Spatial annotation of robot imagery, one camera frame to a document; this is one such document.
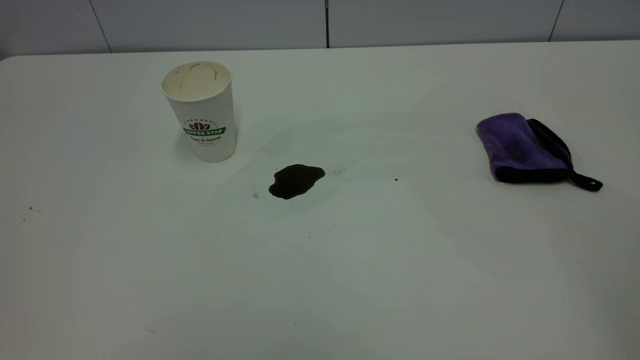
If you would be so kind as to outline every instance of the green label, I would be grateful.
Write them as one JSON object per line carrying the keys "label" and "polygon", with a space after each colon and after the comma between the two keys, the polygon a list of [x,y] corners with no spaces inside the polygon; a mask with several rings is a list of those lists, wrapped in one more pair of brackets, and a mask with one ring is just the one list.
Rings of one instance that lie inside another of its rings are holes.
{"label": "green label", "polygon": [[213,130],[190,130],[190,129],[185,129],[183,127],[182,130],[184,130],[184,132],[189,134],[189,135],[210,136],[210,135],[224,134],[225,131],[227,130],[227,128],[226,127],[221,127],[219,129],[213,129]]}

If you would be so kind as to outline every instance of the cup rim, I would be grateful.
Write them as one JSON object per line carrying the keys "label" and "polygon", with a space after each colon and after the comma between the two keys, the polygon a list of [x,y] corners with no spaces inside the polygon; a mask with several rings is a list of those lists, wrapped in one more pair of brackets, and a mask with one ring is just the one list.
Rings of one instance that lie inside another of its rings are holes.
{"label": "cup rim", "polygon": [[[205,96],[205,97],[199,97],[197,99],[178,99],[177,97],[173,97],[169,94],[167,94],[162,86],[162,83],[164,82],[164,80],[166,79],[167,76],[169,76],[173,71],[175,71],[176,69],[178,69],[181,66],[184,65],[188,65],[188,64],[192,64],[192,63],[209,63],[209,64],[213,64],[213,65],[217,65],[217,66],[222,66],[223,68],[225,68],[225,70],[227,70],[227,72],[229,73],[229,81],[227,81],[227,84],[225,84],[225,86],[218,90],[217,92],[214,92],[211,95]],[[204,101],[204,100],[209,100],[212,99],[216,96],[218,96],[219,94],[221,94],[222,92],[224,92],[230,85],[231,85],[231,81],[233,80],[233,74],[231,73],[231,70],[229,70],[228,67],[224,66],[221,63],[217,63],[215,61],[211,61],[211,60],[192,60],[192,61],[187,61],[186,63],[181,63],[179,65],[174,66],[171,70],[169,70],[166,75],[164,75],[164,77],[162,78],[162,80],[160,81],[160,91],[162,91],[163,95],[170,100],[173,101],[178,101],[178,102],[199,102],[199,101]]]}

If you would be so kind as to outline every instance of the coffee spill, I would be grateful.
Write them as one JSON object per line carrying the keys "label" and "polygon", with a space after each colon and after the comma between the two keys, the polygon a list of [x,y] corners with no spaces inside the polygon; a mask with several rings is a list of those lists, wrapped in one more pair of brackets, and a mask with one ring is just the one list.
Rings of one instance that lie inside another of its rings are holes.
{"label": "coffee spill", "polygon": [[285,167],[273,177],[275,183],[269,187],[269,192],[275,197],[291,199],[311,189],[318,179],[324,177],[324,170],[296,164]]}

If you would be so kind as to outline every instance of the purple cloth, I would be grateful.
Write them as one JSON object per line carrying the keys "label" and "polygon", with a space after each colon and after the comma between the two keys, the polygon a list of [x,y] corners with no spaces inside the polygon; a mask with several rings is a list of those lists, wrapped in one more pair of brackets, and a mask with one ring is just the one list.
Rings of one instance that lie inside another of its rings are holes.
{"label": "purple cloth", "polygon": [[521,114],[492,116],[480,121],[477,130],[489,154],[494,174],[500,167],[519,170],[568,169],[562,160],[540,144]]}

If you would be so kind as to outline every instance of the cup logo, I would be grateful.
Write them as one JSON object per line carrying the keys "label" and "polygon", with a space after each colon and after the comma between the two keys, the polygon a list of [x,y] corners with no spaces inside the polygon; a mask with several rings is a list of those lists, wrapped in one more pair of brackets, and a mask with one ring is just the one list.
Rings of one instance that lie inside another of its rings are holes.
{"label": "cup logo", "polygon": [[[215,122],[207,119],[189,119],[184,121],[184,127],[182,128],[185,133],[191,136],[216,136],[222,135],[227,130],[226,127],[218,127]],[[220,137],[203,139],[192,138],[198,142],[211,142],[219,139]]]}

